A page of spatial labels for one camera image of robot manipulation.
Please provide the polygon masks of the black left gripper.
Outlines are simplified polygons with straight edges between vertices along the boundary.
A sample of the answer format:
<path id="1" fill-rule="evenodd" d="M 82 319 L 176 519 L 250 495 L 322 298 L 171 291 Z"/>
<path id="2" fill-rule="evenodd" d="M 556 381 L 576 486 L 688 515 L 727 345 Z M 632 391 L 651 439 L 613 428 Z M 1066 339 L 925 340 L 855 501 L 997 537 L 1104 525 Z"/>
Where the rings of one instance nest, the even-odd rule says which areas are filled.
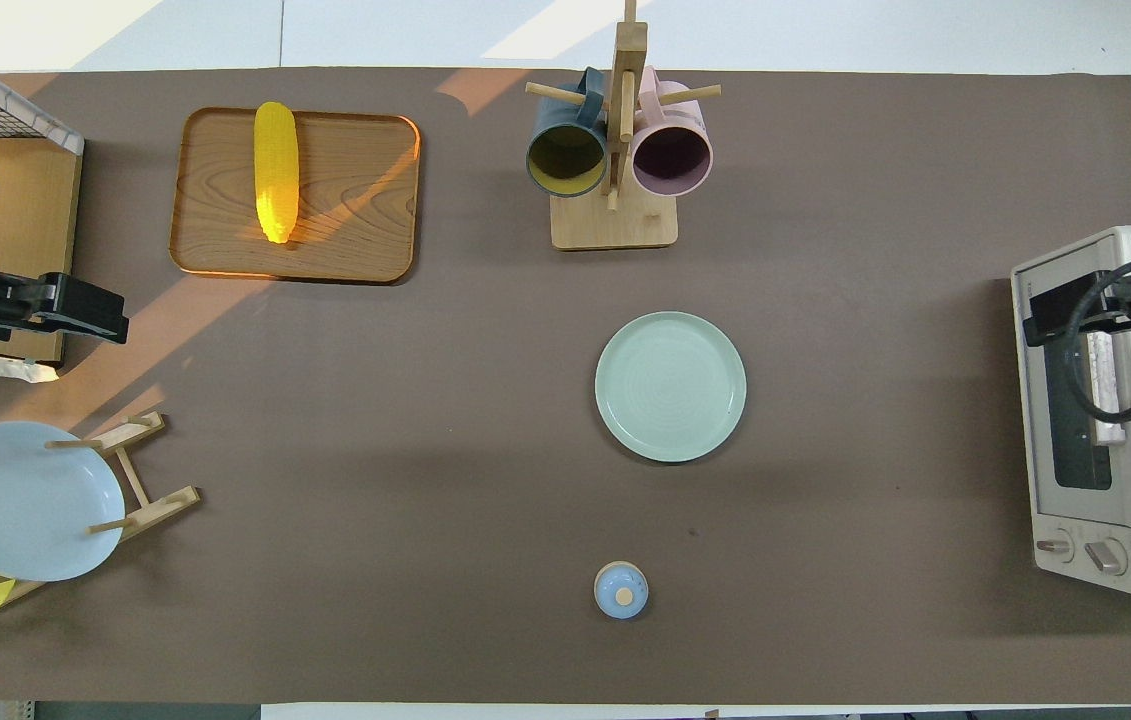
<path id="1" fill-rule="evenodd" d="M 45 302 L 45 320 L 58 331 L 126 345 L 126 297 L 68 274 L 36 278 L 0 275 L 0 331 L 50 331 L 34 318 Z"/>

